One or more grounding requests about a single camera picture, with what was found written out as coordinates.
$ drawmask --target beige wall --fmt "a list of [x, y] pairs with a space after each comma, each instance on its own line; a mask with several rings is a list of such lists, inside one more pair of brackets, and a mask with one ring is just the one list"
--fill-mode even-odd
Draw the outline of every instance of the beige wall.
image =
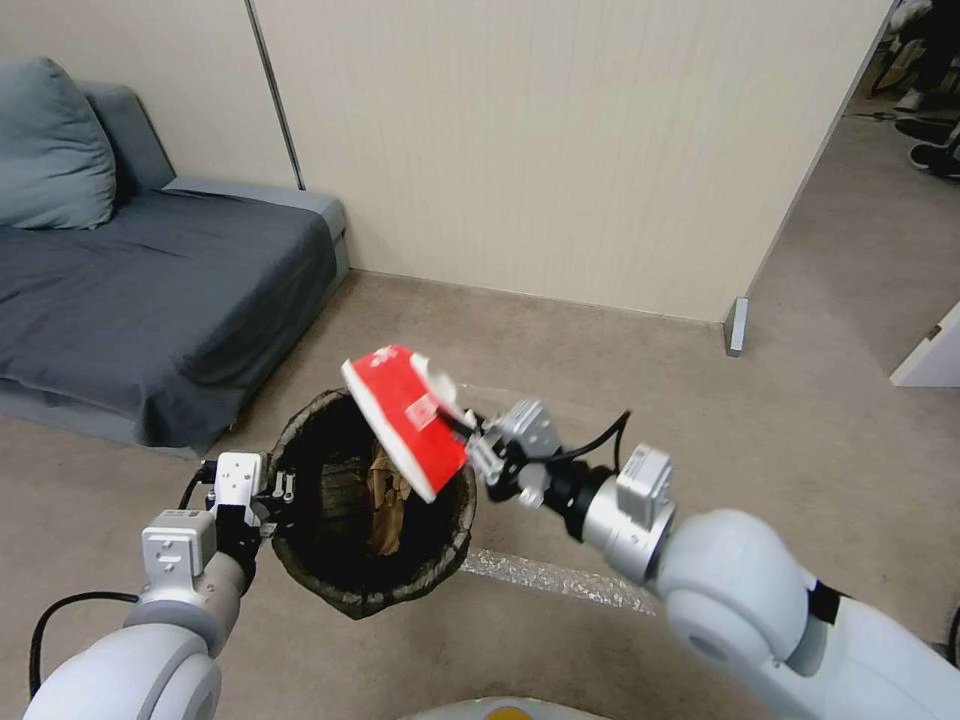
[[718, 320], [888, 0], [261, 0], [362, 268]]
[[180, 174], [296, 186], [242, 0], [0, 4], [0, 55], [130, 85]]

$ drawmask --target pillow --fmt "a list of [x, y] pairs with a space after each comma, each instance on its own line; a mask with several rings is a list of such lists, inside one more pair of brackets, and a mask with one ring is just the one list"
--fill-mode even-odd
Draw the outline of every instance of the pillow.
[[116, 165], [87, 99], [50, 58], [0, 65], [0, 225], [93, 228]]

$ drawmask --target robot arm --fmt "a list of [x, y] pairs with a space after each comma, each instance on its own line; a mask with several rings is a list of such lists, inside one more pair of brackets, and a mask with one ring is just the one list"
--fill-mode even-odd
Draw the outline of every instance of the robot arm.
[[619, 473], [542, 462], [566, 453], [546, 409], [530, 401], [467, 447], [491, 498], [519, 495], [562, 515], [572, 537], [663, 602], [680, 642], [777, 715], [960, 716], [960, 672], [883, 613], [817, 580], [761, 520], [717, 510], [674, 528], [664, 453], [641, 445]]
[[215, 662], [255, 572], [263, 457], [223, 453], [209, 511], [166, 510], [141, 533], [147, 584], [122, 629], [61, 665], [24, 720], [209, 720]]
[[[563, 448], [537, 401], [457, 430], [493, 500], [519, 496], [561, 515], [573, 538], [659, 597], [682, 643], [776, 714], [958, 717], [960, 672], [887, 616], [820, 583], [768, 525], [718, 510], [674, 527], [664, 453], [641, 445], [622, 470], [591, 467], [579, 459], [584, 448]], [[60, 666], [24, 719], [213, 717], [214, 658], [268, 532], [258, 500], [289, 501], [293, 487], [281, 480], [267, 496], [260, 455], [222, 454], [209, 511], [166, 511], [143, 531], [149, 582], [124, 627]]]

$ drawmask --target sofa armrest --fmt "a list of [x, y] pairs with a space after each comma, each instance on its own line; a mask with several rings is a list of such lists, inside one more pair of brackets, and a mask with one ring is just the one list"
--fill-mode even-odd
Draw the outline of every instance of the sofa armrest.
[[250, 200], [261, 200], [274, 205], [286, 205], [301, 210], [310, 210], [324, 219], [327, 228], [330, 230], [330, 237], [334, 242], [347, 229], [343, 205], [335, 197], [321, 195], [320, 193], [193, 177], [176, 177], [167, 183], [163, 189], [206, 193], [208, 195], [232, 195], [233, 197], [249, 198]]
[[120, 194], [159, 190], [174, 172], [140, 100], [126, 85], [78, 82], [103, 126], [117, 159]]

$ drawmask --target floor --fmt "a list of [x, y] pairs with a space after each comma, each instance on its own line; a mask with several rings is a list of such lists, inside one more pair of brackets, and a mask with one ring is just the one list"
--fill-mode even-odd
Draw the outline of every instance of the floor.
[[[339, 384], [344, 358], [403, 343], [478, 407], [546, 398], [572, 442], [633, 408], [626, 445], [673, 454], [682, 516], [755, 513], [826, 582], [940, 640], [960, 601], [960, 391], [894, 389], [887, 376], [957, 300], [960, 188], [912, 170], [908, 147], [888, 123], [841, 121], [752, 293], [738, 360], [712, 325], [354, 274], [219, 448], [269, 448]], [[193, 465], [8, 419], [0, 457], [0, 714], [15, 717], [41, 610], [139, 587], [140, 528], [176, 502]], [[482, 502], [474, 543], [602, 570], [557, 518], [513, 505]], [[64, 610], [46, 667], [123, 612]], [[766, 716], [662, 617], [460, 573], [354, 622], [269, 549], [221, 663], [225, 718], [387, 720], [503, 693], [624, 720]]]

